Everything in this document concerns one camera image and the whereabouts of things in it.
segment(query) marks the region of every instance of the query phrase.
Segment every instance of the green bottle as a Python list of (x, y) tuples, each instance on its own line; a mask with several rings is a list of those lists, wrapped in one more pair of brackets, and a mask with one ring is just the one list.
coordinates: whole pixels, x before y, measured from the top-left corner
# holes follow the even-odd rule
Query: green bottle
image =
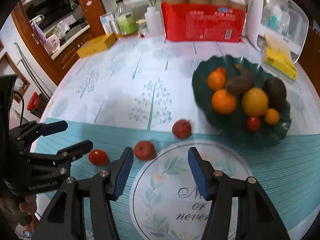
[(137, 31), (137, 25), (132, 15), (132, 11), (124, 5), (123, 0), (116, 0), (116, 4), (118, 5), (116, 19), (121, 34), (129, 35)]

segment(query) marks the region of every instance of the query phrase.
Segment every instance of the table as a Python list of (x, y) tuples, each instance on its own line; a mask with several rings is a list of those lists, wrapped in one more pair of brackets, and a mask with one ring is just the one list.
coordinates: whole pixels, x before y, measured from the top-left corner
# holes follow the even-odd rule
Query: table
[[(207, 123), (196, 106), (191, 87), (193, 71), (202, 60), (226, 54), (261, 64), (261, 52), (245, 38), (241, 43), (170, 42), (164, 36), (120, 40), (108, 51), (78, 60), (58, 86), (41, 118), (41, 122), (66, 120), (67, 131), (40, 138), (33, 149), (54, 154), (63, 147), (90, 139), (94, 148), (105, 150), (114, 160), (125, 146), (134, 147), (139, 140), (154, 143), (156, 161), (145, 164), (135, 159), (124, 194), (112, 203), (121, 239), (128, 235), (134, 240), (201, 237), (205, 221), (191, 224), (181, 218), (181, 210), (187, 209), (184, 216), (190, 214), (188, 218), (193, 215), (190, 210), (195, 200), (182, 197), (188, 195), (184, 190), (192, 187), (191, 179), (184, 181), (191, 173), (183, 159), (184, 152), (186, 154), (192, 145), (199, 147), (204, 158), (230, 176), (245, 179), (254, 175), (274, 203), (291, 239), (301, 239), (320, 210), (320, 99), (297, 64), (298, 80), (293, 85), (285, 82), (292, 118), (286, 139), (276, 147), (261, 151), (233, 145)], [(191, 120), (193, 127), (193, 135), (183, 142), (171, 133), (173, 123), (181, 118)], [(84, 156), (72, 164), (71, 175), (76, 179), (88, 178), (100, 169)], [(188, 186), (176, 192), (183, 183)], [(178, 204), (166, 208), (163, 200)], [(205, 218), (210, 208), (204, 207), (201, 199), (197, 204), (203, 209), (196, 208), (195, 220), (202, 211)], [(156, 214), (155, 218), (148, 213), (150, 209)], [(86, 228), (91, 231), (88, 203), (84, 212)], [(178, 232), (181, 226), (189, 227), (192, 232)], [(229, 236), (232, 239), (234, 231), (230, 230)]]

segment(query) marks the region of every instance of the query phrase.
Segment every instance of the red box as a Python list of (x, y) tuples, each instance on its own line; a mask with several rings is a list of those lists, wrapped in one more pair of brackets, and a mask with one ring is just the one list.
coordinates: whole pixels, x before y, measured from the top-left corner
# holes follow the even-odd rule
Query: red box
[(207, 4), (161, 4), (169, 41), (239, 42), (245, 11)]

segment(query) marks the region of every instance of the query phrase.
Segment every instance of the door frame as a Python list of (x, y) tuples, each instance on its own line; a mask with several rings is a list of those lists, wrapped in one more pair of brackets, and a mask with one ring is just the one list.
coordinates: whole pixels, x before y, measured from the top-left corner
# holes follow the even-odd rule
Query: door frame
[(40, 67), (44, 70), (44, 72), (58, 86), (63, 79), (64, 74), (59, 70), (58, 66), (52, 60), (42, 44), (36, 40), (34, 36), (32, 36), (35, 34), (21, 1), (19, 1), (13, 8), (11, 15), (18, 33), (20, 34), (28, 50), (38, 62)]

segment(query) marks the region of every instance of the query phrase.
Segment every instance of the red tomato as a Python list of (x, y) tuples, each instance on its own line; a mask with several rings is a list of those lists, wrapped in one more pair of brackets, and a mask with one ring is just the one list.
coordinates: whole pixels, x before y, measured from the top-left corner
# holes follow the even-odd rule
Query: red tomato
[(225, 77), (227, 77), (227, 71), (223, 67), (217, 67), (215, 71), (221, 72)]
[(191, 125), (190, 121), (180, 119), (175, 122), (172, 126), (172, 133), (178, 139), (187, 139), (191, 136)]
[(93, 149), (89, 153), (89, 161), (96, 166), (104, 166), (109, 163), (108, 155), (99, 149)]
[(247, 119), (247, 129), (250, 132), (256, 132), (260, 128), (260, 117), (258, 116), (249, 116)]
[(156, 157), (155, 146), (149, 141), (138, 142), (133, 153), (141, 161), (150, 161)]

